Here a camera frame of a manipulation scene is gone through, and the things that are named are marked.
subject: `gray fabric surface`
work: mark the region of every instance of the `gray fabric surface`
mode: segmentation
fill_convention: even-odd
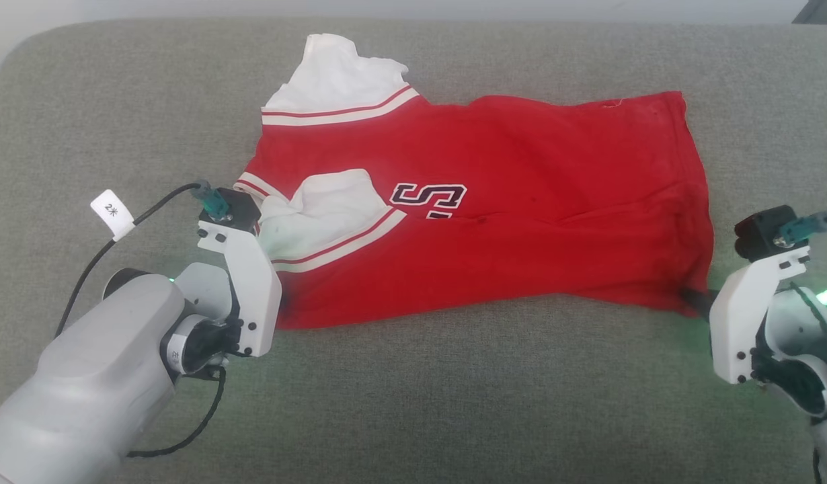
[[[229,185],[259,107],[310,33],[408,65],[433,102],[511,94],[556,104],[681,89],[717,229],[711,285],[743,261],[731,227],[791,203],[827,209],[827,28],[184,19],[60,28],[0,72],[0,404],[28,378],[67,295],[110,234],[88,202],[140,212],[199,177]],[[118,244],[115,270],[178,273],[195,202]],[[827,288],[827,236],[804,282]],[[142,448],[173,444],[214,388],[184,382]],[[807,419],[715,377],[702,321],[554,295],[368,325],[279,333],[236,361],[187,450],[111,482],[810,482]]]

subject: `cable label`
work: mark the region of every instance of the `cable label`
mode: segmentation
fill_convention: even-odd
[[[134,229],[133,215],[115,192],[106,190],[91,202],[91,208],[115,236],[115,242]]]

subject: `white background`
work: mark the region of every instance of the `white background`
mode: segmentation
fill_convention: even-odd
[[[789,24],[806,0],[0,0],[0,62],[60,25],[134,16],[323,15],[419,19]]]

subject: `green indicator light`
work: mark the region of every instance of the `green indicator light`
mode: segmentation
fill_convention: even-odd
[[[820,304],[823,306],[827,306],[827,291],[817,294],[817,300],[820,301]]]

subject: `red and white jersey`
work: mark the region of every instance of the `red and white jersey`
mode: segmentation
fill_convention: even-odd
[[[280,328],[568,293],[689,313],[712,226],[679,92],[430,104],[407,67],[309,36],[235,184],[260,199]]]

